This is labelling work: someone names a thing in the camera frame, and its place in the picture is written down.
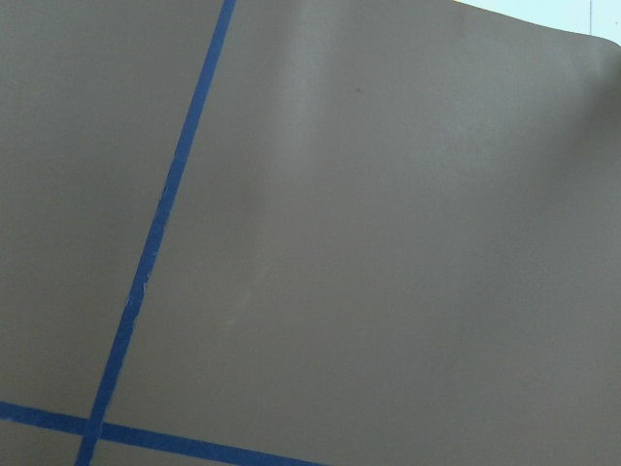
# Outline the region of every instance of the tape line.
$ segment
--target tape line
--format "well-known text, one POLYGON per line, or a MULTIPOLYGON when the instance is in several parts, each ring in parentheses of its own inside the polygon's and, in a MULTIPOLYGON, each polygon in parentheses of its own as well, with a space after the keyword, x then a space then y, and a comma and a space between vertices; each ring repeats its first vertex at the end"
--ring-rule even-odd
MULTIPOLYGON (((6 402, 0 402, 0 419, 74 435, 82 435, 86 427, 86 419, 83 417, 61 415, 6 402)), ((235 466, 322 466, 318 463, 261 451, 227 447, 221 444, 160 434, 107 422, 102 425, 100 439, 144 449, 157 449, 168 453, 219 461, 235 466)))
POLYGON ((198 127, 198 122, 203 112, 213 74, 215 73, 217 59, 222 51, 224 37, 226 36, 226 30, 231 20, 234 7, 235 0, 224 0, 222 2, 222 8, 215 25, 203 69, 201 70, 199 80, 196 84, 192 101, 187 111, 187 116, 185 117, 185 122, 183 123, 183 129, 181 130, 175 156, 173 157, 166 178, 164 190, 157 204, 155 218, 148 231, 145 247, 143 248, 143 253, 138 263, 136 274, 134 275, 129 297, 127 298, 125 309, 123 310, 120 323, 116 330, 108 362, 106 363, 106 368, 93 402, 90 418, 87 420, 84 428, 80 450, 78 451, 78 457, 75 463, 76 466, 88 466, 90 464, 95 446, 101 436, 106 410, 112 400, 116 382, 118 381, 118 375, 129 348, 134 330, 134 323, 143 305, 148 278, 153 270, 157 254, 162 244, 164 227, 166 226, 175 203, 181 176, 183 175, 192 142, 194 141, 196 128, 198 127))

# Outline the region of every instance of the blue painter's tape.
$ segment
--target blue painter's tape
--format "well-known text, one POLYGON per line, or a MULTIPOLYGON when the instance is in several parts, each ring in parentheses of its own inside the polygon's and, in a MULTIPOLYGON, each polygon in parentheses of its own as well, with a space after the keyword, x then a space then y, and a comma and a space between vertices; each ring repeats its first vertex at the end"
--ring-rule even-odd
POLYGON ((0 419, 76 435, 82 435, 86 426, 86 419, 81 417, 59 415, 3 401, 0 401, 0 419))
POLYGON ((116 424, 104 424, 102 440, 120 442, 146 449, 159 449, 168 453, 184 454, 195 458, 219 461, 236 466, 321 466, 300 459, 274 454, 238 449, 174 435, 158 434, 116 424))
MULTIPOLYGON (((82 435, 86 427, 86 419, 82 417, 60 415, 5 402, 0 402, 0 419, 75 435, 82 435)), ((157 449, 168 453, 219 461, 235 466, 322 466, 300 459, 286 458, 251 449, 227 447, 174 435, 158 434, 118 424, 104 423, 100 439, 143 449, 157 449)))
POLYGON ((185 117, 185 122, 183 123, 183 129, 181 130, 175 156, 166 178, 164 190, 157 204, 155 218, 148 231, 145 247, 143 248, 143 253, 138 263, 129 297, 127 298, 125 309, 123 310, 120 323, 118 324, 108 362, 106 363, 106 368, 93 402, 90 418, 86 422, 82 443, 75 463, 76 466, 88 466, 90 464, 95 446, 101 436, 106 410, 113 397, 118 375, 129 348, 129 343, 134 331, 134 323, 143 305, 148 278, 153 270, 155 259, 157 258, 162 244, 164 228, 175 203, 181 176, 183 175, 187 157, 190 153, 192 142, 194 141, 194 135, 196 134, 198 122, 203 112, 213 74, 215 73, 217 59, 222 51, 224 37, 226 36, 226 30, 231 20, 234 7, 235 0, 224 0, 222 3, 220 15, 213 32, 212 42, 210 43, 203 69, 201 70, 199 80, 196 84, 192 101, 187 111, 187 116, 185 117))

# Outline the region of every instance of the gray panel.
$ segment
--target gray panel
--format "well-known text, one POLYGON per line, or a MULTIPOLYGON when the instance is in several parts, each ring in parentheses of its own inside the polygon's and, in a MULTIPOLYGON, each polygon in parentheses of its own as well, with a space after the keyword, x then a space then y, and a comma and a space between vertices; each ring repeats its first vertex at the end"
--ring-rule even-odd
POLYGON ((0 400, 88 414, 219 5, 0 6, 0 400))
POLYGON ((93 466, 223 466, 224 463, 190 458, 178 454, 140 449, 123 444, 101 442, 97 446, 93 466))
POLYGON ((79 445, 75 435, 0 422, 0 464, 6 466, 67 466, 79 445))
POLYGON ((616 465, 620 63, 452 2, 241 2, 107 421, 616 465))

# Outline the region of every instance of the gray surface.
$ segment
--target gray surface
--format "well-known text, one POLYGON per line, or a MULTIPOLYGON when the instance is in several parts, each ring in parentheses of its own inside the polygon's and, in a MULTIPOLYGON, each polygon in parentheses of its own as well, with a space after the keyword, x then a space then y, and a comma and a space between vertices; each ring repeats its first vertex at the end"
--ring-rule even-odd
POLYGON ((79 445, 75 435, 0 421, 3 466, 67 466, 73 464, 79 445))
POLYGON ((0 400, 88 415, 218 10, 0 6, 0 400))
POLYGON ((224 466, 204 459, 178 454, 139 449, 122 444, 101 442, 97 446, 92 466, 224 466))
MULTIPOLYGON (((0 400, 87 415, 218 8, 0 7, 0 400)), ((241 1, 106 421, 616 466, 620 65, 448 1, 241 1)), ((2 464, 77 451, 0 429, 2 464)))
POLYGON ((241 2, 109 421, 618 464, 620 64, 452 2, 241 2))

